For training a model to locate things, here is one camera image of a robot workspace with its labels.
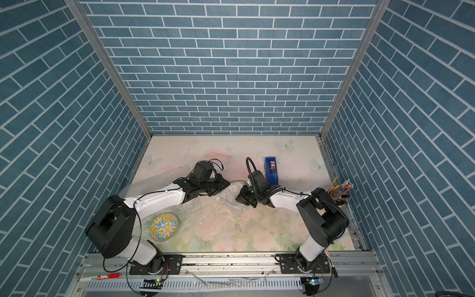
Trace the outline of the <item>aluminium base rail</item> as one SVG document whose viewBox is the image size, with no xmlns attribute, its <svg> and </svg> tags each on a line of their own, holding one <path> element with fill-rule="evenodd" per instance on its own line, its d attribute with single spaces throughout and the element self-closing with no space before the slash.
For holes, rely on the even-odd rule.
<svg viewBox="0 0 475 297">
<path fill-rule="evenodd" d="M 369 251 L 330 251 L 338 276 L 383 276 L 376 254 Z M 310 272 L 301 271 L 292 252 L 190 252 L 166 253 L 157 273 L 150 274 L 138 264 L 129 264 L 120 270 L 122 278 L 146 277 L 327 277 L 331 268 L 326 254 L 317 258 L 317 266 Z"/>
</svg>

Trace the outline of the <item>pink pencil holder cup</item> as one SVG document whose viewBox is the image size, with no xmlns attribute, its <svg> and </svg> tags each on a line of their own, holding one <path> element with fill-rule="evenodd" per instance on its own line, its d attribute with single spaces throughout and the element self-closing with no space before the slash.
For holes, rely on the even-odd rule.
<svg viewBox="0 0 475 297">
<path fill-rule="evenodd" d="M 347 194 L 338 196 L 338 197 L 333 197 L 333 201 L 338 205 L 338 206 L 343 206 L 343 205 L 348 205 L 350 196 Z"/>
</svg>

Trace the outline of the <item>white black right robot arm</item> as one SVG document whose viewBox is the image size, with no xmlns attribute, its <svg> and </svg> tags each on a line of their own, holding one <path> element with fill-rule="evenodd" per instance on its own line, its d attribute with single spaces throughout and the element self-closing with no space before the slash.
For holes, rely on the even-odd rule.
<svg viewBox="0 0 475 297">
<path fill-rule="evenodd" d="M 300 214 L 309 232 L 308 238 L 296 250 L 294 261 L 303 272 L 317 266 L 317 258 L 337 239 L 344 235 L 350 221 L 340 206 L 326 192 L 316 188 L 311 192 L 296 192 L 279 185 L 271 185 L 260 171 L 248 175 L 236 201 L 287 209 Z"/>
</svg>

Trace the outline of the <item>aluminium corner frame post left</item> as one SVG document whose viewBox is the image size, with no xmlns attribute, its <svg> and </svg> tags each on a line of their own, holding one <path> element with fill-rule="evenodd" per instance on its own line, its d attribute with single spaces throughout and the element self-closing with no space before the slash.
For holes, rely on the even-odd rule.
<svg viewBox="0 0 475 297">
<path fill-rule="evenodd" d="M 142 132 L 146 136 L 148 140 L 152 138 L 152 132 L 148 128 L 143 116 L 141 115 L 137 105 L 135 104 L 130 92 L 128 91 L 124 81 L 122 80 L 121 76 L 119 75 L 113 61 L 111 60 L 106 48 L 104 47 L 103 43 L 100 40 L 100 37 L 94 26 L 92 25 L 90 19 L 86 15 L 84 8 L 82 7 L 80 1 L 77 0 L 65 0 L 64 1 L 70 12 L 72 13 L 73 17 L 75 18 L 76 22 L 78 23 L 79 27 L 83 31 L 86 39 L 90 43 L 91 47 L 93 48 L 94 52 L 98 56 L 101 64 L 104 66 L 106 72 L 108 73 L 110 79 L 112 80 L 113 84 L 119 91 L 120 95 L 122 96 L 123 101 L 130 109 L 133 117 L 137 121 L 139 127 L 141 128 Z"/>
</svg>

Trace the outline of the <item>aluminium corner frame post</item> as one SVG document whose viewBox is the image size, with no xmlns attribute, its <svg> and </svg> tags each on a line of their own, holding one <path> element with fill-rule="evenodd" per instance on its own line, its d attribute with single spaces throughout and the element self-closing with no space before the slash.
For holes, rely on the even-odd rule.
<svg viewBox="0 0 475 297">
<path fill-rule="evenodd" d="M 148 128 L 143 116 L 141 115 L 137 105 L 135 104 L 130 92 L 128 91 L 124 81 L 122 80 L 121 76 L 119 75 L 113 61 L 111 60 L 106 48 L 104 47 L 103 43 L 100 40 L 100 37 L 94 26 L 92 25 L 90 19 L 86 15 L 84 8 L 82 7 L 80 1 L 77 0 L 65 0 L 64 1 L 70 12 L 72 13 L 73 17 L 75 18 L 76 22 L 78 23 L 79 27 L 83 31 L 86 39 L 90 43 L 91 47 L 93 48 L 94 52 L 98 56 L 101 64 L 104 66 L 106 72 L 108 73 L 110 79 L 112 80 L 113 84 L 119 91 L 120 95 L 122 96 L 123 101 L 130 109 L 133 117 L 137 121 L 139 127 L 141 128 L 142 132 L 146 136 L 148 140 L 152 138 L 152 132 Z"/>
<path fill-rule="evenodd" d="M 322 140 L 325 139 L 330 132 L 331 126 L 333 122 L 335 121 L 337 113 L 345 100 L 345 96 L 351 86 L 351 83 L 353 82 L 355 78 L 355 75 L 371 44 L 372 39 L 374 38 L 376 34 L 376 30 L 379 24 L 381 23 L 382 17 L 385 14 L 389 4 L 390 4 L 390 0 L 380 0 L 377 2 L 377 5 L 372 13 L 372 16 L 369 20 L 367 28 L 364 31 L 364 34 L 362 35 L 361 42 L 356 49 L 355 56 L 353 57 L 351 64 L 348 68 L 348 71 L 346 72 L 345 79 L 341 84 L 340 90 L 335 97 L 335 100 L 330 109 L 329 115 L 327 116 L 327 119 L 325 120 L 325 124 L 321 130 L 320 138 Z"/>
</svg>

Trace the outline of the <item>bundle of coloured pencils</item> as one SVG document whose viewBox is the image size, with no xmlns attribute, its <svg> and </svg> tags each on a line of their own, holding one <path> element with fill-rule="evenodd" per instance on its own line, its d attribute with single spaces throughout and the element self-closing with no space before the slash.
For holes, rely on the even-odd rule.
<svg viewBox="0 0 475 297">
<path fill-rule="evenodd" d="M 353 183 L 349 179 L 347 179 L 341 184 L 336 185 L 337 181 L 338 178 L 335 178 L 333 184 L 327 191 L 330 197 L 333 199 L 333 197 L 338 197 L 344 194 L 350 195 L 349 192 L 354 188 Z"/>
</svg>

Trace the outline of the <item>blue tape dispenser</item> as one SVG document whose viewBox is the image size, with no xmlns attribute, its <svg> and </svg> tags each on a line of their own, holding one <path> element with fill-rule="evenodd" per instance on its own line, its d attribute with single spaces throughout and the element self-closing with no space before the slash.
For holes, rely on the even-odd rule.
<svg viewBox="0 0 475 297">
<path fill-rule="evenodd" d="M 278 170 L 277 170 L 277 160 L 275 157 L 266 157 L 265 158 L 265 177 L 266 180 L 272 185 L 278 185 Z"/>
</svg>

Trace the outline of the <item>red white marker pen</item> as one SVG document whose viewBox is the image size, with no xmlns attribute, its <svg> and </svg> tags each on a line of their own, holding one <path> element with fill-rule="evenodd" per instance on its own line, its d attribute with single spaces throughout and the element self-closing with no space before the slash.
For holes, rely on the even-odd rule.
<svg viewBox="0 0 475 297">
<path fill-rule="evenodd" d="M 108 280 L 108 279 L 112 279 L 112 278 L 120 278 L 121 276 L 122 276 L 122 273 L 111 273 L 111 274 L 105 274 L 105 275 L 98 275 L 98 276 L 94 276 L 94 277 L 82 277 L 82 278 L 79 278 L 78 282 Z"/>
</svg>

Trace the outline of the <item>clear bubble wrap sheet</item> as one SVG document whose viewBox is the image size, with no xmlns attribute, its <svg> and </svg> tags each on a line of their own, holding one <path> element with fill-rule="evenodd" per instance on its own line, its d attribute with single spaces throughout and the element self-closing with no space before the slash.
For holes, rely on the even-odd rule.
<svg viewBox="0 0 475 297">
<path fill-rule="evenodd" d="M 143 239 L 152 239 L 150 228 L 159 215 L 171 213 L 177 216 L 179 226 L 173 237 L 163 244 L 175 248 L 183 245 L 183 250 L 191 251 L 195 250 L 191 245 L 196 241 L 199 246 L 219 245 L 219 251 L 241 251 L 256 242 L 263 234 L 262 207 L 253 208 L 236 201 L 247 178 L 246 167 L 228 169 L 225 176 L 231 179 L 231 185 L 217 195 L 199 196 L 181 205 L 141 215 Z"/>
</svg>

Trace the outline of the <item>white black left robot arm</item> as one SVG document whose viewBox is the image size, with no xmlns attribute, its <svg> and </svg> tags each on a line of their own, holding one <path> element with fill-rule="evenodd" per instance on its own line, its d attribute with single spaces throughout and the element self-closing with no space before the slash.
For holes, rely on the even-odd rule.
<svg viewBox="0 0 475 297">
<path fill-rule="evenodd" d="M 142 238 L 142 219 L 167 207 L 181 205 L 199 196 L 214 196 L 230 182 L 215 168 L 214 159 L 200 161 L 185 177 L 162 189 L 136 197 L 108 197 L 85 228 L 87 238 L 104 259 L 125 257 L 128 263 L 142 266 L 147 274 L 163 271 L 163 253 Z"/>
</svg>

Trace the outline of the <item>black marker pen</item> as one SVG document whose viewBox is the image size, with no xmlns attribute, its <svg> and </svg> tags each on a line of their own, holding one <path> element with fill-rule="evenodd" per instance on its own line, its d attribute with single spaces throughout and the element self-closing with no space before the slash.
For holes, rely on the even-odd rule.
<svg viewBox="0 0 475 297">
<path fill-rule="evenodd" d="M 331 255 L 329 253 L 328 250 L 325 250 L 325 254 L 326 254 L 326 257 L 329 261 L 329 266 L 331 268 L 331 273 L 332 273 L 332 277 L 335 277 L 335 278 L 338 278 L 338 272 L 337 272 L 337 269 L 332 261 L 332 258 L 331 258 Z"/>
</svg>

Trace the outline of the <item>aluminium corner frame post right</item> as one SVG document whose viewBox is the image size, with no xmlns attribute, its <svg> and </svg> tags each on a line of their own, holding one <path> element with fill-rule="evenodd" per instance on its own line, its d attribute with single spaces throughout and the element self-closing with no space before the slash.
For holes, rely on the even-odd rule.
<svg viewBox="0 0 475 297">
<path fill-rule="evenodd" d="M 331 126 L 333 122 L 335 121 L 337 113 L 345 100 L 345 96 L 351 86 L 351 83 L 353 82 L 355 78 L 355 75 L 371 44 L 372 39 L 374 38 L 376 34 L 376 30 L 379 24 L 381 23 L 382 17 L 385 14 L 389 4 L 390 4 L 390 0 L 380 0 L 377 2 L 377 5 L 372 13 L 372 16 L 369 20 L 367 28 L 364 31 L 364 34 L 362 35 L 361 42 L 356 49 L 355 56 L 353 57 L 351 64 L 348 68 L 348 71 L 346 72 L 345 79 L 341 84 L 340 90 L 335 97 L 335 100 L 330 109 L 329 115 L 327 116 L 327 119 L 325 120 L 325 124 L 321 130 L 320 138 L 322 140 L 325 139 L 330 132 Z"/>
</svg>

